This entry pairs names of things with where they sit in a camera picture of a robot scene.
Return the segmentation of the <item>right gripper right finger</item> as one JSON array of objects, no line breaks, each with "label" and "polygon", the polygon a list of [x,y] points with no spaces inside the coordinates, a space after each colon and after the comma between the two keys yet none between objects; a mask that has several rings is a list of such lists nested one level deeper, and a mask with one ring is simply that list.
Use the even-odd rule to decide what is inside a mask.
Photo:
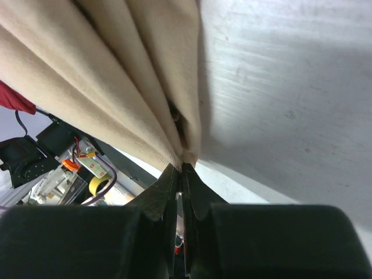
[{"label": "right gripper right finger", "polygon": [[370,278],[346,214],[326,205],[230,204],[183,164],[190,278]]}]

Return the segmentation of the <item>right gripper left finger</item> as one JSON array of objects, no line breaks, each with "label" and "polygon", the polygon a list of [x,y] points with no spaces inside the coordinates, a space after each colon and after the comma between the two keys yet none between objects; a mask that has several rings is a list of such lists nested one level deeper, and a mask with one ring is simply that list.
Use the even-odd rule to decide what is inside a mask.
[{"label": "right gripper left finger", "polygon": [[124,206],[19,206],[1,217],[2,278],[169,278],[179,173]]}]

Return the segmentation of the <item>beige t shirt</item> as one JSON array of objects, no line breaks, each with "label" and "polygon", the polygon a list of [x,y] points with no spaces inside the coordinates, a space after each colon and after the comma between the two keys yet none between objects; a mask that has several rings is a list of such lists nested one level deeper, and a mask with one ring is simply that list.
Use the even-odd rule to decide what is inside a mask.
[{"label": "beige t shirt", "polygon": [[1,80],[157,169],[201,148],[195,1],[2,1]]}]

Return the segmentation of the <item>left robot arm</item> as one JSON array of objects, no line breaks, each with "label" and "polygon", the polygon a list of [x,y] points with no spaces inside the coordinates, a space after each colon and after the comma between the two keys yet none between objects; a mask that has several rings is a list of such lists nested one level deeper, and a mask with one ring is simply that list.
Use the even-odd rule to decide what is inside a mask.
[{"label": "left robot arm", "polygon": [[2,141],[1,170],[10,172],[12,187],[18,188],[56,169],[77,139],[93,140],[79,129],[57,121],[41,131],[36,139],[26,135]]}]

